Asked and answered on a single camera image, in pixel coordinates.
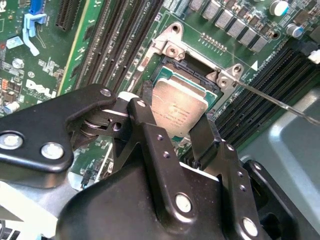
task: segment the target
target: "black plastic bracket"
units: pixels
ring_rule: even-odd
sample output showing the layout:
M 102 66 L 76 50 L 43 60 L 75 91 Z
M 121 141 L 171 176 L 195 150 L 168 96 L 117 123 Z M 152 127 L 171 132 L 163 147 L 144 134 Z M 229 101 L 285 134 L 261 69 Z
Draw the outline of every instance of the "black plastic bracket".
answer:
M 272 239 L 320 239 L 317 231 L 260 163 L 248 160 L 243 167 L 251 179 L 261 225 Z
M 79 130 L 86 114 L 96 109 L 111 109 L 116 95 L 92 84 L 0 119 L 0 135 L 15 133 L 23 139 L 17 149 L 0 148 L 0 179 L 38 188 L 61 184 L 74 155 L 71 135 Z M 47 143 L 63 148 L 59 159 L 41 154 Z
M 268 239 L 259 222 L 249 175 L 242 168 L 236 149 L 220 138 L 215 124 L 205 114 L 191 129 L 190 138 L 194 159 L 220 181 L 225 235 L 233 240 Z
M 196 221 L 198 210 L 167 131 L 156 125 L 150 106 L 140 98 L 129 102 L 128 112 L 132 135 L 116 158 L 113 171 L 120 170 L 131 158 L 137 159 L 140 151 L 159 221 L 169 232 L 185 233 Z M 184 212 L 177 206 L 178 195 L 187 197 L 190 211 Z

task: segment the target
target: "electrolytic capacitor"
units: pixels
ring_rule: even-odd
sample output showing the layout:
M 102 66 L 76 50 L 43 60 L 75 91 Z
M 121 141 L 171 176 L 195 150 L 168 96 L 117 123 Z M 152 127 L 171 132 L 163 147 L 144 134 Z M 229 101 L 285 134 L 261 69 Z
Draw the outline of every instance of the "electrolytic capacitor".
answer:
M 20 105 L 17 101 L 11 102 L 3 107 L 3 111 L 6 114 L 12 114 L 20 108 Z
M 294 23 L 289 24 L 286 27 L 286 34 L 294 38 L 299 38 L 304 33 L 304 29 Z
M 289 9 L 289 4 L 287 1 L 276 0 L 270 5 L 269 11 L 271 15 L 280 17 L 286 14 Z

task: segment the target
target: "pci express slot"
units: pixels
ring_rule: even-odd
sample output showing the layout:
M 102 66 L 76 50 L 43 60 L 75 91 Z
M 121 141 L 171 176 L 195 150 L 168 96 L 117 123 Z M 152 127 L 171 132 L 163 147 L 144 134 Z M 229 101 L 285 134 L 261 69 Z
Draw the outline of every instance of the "pci express slot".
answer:
M 106 31 L 104 33 L 104 36 L 102 38 L 102 41 L 100 41 L 100 46 L 95 52 L 95 60 L 92 61 L 91 66 L 89 67 L 89 71 L 86 74 L 86 81 L 87 85 L 92 84 L 92 83 L 99 83 L 99 76 L 100 76 L 100 71 L 103 69 L 103 64 L 105 63 L 105 58 L 108 57 L 108 49 L 110 47 L 110 44 L 112 43 L 112 40 L 114 36 L 116 35 L 116 32 L 119 30 L 119 27 L 121 23 L 124 20 L 124 14 L 126 12 L 127 6 L 129 5 L 130 0 L 122 0 L 122 1 L 116 1 L 116 8 L 113 11 L 116 11 L 116 16 L 112 18 L 112 27 L 109 27 L 109 31 Z M 120 31 L 120 35 L 116 37 L 115 42 L 119 41 L 121 39 L 123 31 Z
M 319 67 L 288 44 L 253 79 L 253 86 L 287 103 L 317 74 Z M 216 120 L 221 137 L 235 147 L 266 124 L 280 110 L 271 102 L 244 90 Z
M 93 31 L 92 40 L 89 43 L 89 47 L 86 51 L 84 60 L 82 61 L 80 72 L 76 77 L 75 89 L 88 85 L 89 78 L 86 76 L 91 75 L 92 64 L 97 62 L 101 43 L 107 39 L 108 35 L 113 30 L 112 26 L 115 24 L 117 14 L 123 5 L 122 1 L 116 1 L 115 6 L 111 10 L 111 1 L 105 0 L 101 8 L 97 24 Z
M 68 32 L 76 20 L 81 0 L 61 0 L 55 25 Z
M 133 9 L 126 22 L 126 26 L 124 30 L 120 32 L 118 36 L 119 40 L 117 40 L 113 46 L 114 51 L 112 51 L 106 63 L 104 63 L 104 69 L 100 79 L 102 79 L 102 84 L 105 86 L 108 85 L 110 81 L 110 77 L 117 66 L 118 60 L 121 58 L 123 49 L 132 35 L 133 28 L 137 26 L 137 22 L 143 14 L 145 3 L 145 0 L 134 2 Z
M 163 3 L 164 3 L 164 0 L 154 0 L 151 2 L 151 6 L 148 12 L 145 14 L 145 17 L 142 23 L 139 25 L 138 29 L 136 30 L 135 38 L 132 41 L 131 47 L 128 49 L 123 59 L 123 62 L 122 62 L 123 67 L 121 70 L 118 70 L 116 72 L 115 77 L 113 78 L 113 83 L 115 83 L 115 86 L 112 88 L 113 91 L 117 92 L 119 90 L 123 80 L 125 79 L 125 76 L 129 71 L 131 63 L 136 58 L 138 51 L 140 50 L 140 47 L 144 42 L 149 29 L 154 23 L 154 19 L 156 18 L 158 12 L 160 11 Z

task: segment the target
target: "surface mount component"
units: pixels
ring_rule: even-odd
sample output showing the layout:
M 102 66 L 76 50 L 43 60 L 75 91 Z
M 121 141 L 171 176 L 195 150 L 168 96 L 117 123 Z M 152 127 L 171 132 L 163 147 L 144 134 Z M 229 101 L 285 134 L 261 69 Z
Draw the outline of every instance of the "surface mount component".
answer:
M 204 0 L 192 0 L 189 3 L 189 6 L 192 10 L 194 11 L 199 11 L 199 9 L 201 8 L 202 3 L 204 2 Z
M 231 12 L 224 10 L 218 20 L 215 22 L 215 25 L 221 29 L 225 29 L 232 17 L 233 14 Z
M 202 16 L 209 21 L 214 18 L 217 14 L 218 10 L 220 9 L 220 4 L 216 1 L 211 1 L 209 5 L 206 7 L 205 11 L 203 12 Z
M 239 19 L 237 19 L 232 26 L 230 27 L 229 31 L 227 32 L 232 37 L 236 38 L 241 33 L 241 31 L 245 27 L 245 23 Z

